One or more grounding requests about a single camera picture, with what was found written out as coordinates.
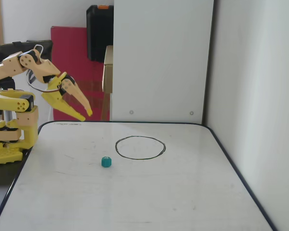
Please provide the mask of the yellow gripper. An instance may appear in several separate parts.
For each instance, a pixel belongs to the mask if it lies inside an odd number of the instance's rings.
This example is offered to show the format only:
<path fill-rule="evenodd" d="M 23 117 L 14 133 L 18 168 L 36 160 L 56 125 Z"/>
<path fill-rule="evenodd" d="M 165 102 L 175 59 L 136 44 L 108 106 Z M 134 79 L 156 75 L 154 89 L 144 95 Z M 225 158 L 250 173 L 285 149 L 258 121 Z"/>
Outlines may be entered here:
<path fill-rule="evenodd" d="M 92 116 L 92 109 L 86 96 L 82 93 L 77 83 L 66 72 L 60 76 L 54 76 L 48 82 L 46 92 L 42 93 L 43 99 L 53 108 L 63 112 L 79 121 L 85 121 L 85 117 L 78 113 L 63 99 L 65 93 L 72 95 L 84 107 L 88 116 Z"/>

